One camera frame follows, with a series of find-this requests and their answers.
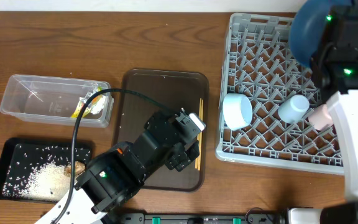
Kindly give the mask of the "light blue small bowl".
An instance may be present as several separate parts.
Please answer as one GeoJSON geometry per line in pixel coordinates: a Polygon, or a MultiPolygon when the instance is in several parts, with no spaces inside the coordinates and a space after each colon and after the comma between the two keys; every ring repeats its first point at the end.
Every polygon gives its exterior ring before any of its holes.
{"type": "Polygon", "coordinates": [[[223,100],[223,116],[228,128],[236,131],[247,127],[252,121],[252,105],[248,97],[228,93],[223,100]]]}

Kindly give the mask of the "white tissue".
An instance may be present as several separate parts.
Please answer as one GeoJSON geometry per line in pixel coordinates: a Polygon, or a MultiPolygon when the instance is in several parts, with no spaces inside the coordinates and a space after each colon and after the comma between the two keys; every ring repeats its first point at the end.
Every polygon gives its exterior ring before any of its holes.
{"type": "Polygon", "coordinates": [[[99,95],[91,102],[91,114],[98,114],[104,109],[104,105],[108,97],[106,95],[99,95]]]}

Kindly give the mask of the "light blue plastic cup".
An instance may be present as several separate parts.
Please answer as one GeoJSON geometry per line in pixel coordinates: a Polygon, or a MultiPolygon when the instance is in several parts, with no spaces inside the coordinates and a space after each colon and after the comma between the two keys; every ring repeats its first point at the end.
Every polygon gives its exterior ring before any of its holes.
{"type": "Polygon", "coordinates": [[[310,103],[303,95],[294,95],[282,103],[278,108],[278,115],[288,124],[298,122],[309,110],[310,103]]]}

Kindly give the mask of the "brown food scrap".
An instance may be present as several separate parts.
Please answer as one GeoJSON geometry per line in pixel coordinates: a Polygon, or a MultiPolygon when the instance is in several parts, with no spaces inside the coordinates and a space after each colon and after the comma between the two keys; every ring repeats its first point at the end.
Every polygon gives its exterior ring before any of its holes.
{"type": "MultiPolygon", "coordinates": [[[[76,161],[75,162],[75,166],[74,166],[74,176],[77,177],[79,176],[81,173],[83,173],[86,169],[86,166],[84,163],[76,161]]],[[[67,177],[71,177],[71,165],[67,165],[64,170],[63,170],[63,175],[67,176],[67,177]]]]}

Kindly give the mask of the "pink plastic cup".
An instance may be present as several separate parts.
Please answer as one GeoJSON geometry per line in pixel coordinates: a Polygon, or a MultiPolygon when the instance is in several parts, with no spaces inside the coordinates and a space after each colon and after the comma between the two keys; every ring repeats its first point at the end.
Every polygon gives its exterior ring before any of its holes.
{"type": "Polygon", "coordinates": [[[315,108],[308,116],[308,121],[318,131],[322,131],[333,125],[333,120],[328,112],[326,104],[322,104],[315,108]]]}

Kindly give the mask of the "large blue plate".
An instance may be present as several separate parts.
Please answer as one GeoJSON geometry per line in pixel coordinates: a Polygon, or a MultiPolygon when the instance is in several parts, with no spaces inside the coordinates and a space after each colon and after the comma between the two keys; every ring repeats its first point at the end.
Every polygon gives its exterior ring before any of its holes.
{"type": "Polygon", "coordinates": [[[289,47],[294,58],[310,68],[310,59],[317,51],[326,16],[335,5],[351,6],[351,0],[308,0],[297,12],[290,29],[289,47]]]}

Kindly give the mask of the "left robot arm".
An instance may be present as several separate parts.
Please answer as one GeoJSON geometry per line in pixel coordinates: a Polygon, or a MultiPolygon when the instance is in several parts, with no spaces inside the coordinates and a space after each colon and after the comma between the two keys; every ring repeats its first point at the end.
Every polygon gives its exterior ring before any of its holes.
{"type": "Polygon", "coordinates": [[[119,142],[96,156],[77,178],[74,189],[39,223],[101,223],[123,206],[159,168],[182,171],[200,154],[198,135],[206,125],[195,113],[154,113],[134,142],[119,142]]]}

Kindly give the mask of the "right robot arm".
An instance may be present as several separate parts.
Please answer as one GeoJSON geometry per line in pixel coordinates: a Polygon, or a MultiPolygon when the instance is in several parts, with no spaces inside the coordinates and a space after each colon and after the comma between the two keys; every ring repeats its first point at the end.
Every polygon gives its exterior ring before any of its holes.
{"type": "Polygon", "coordinates": [[[358,1],[333,4],[310,59],[336,129],[346,203],[322,209],[320,223],[358,223],[358,1]]]}

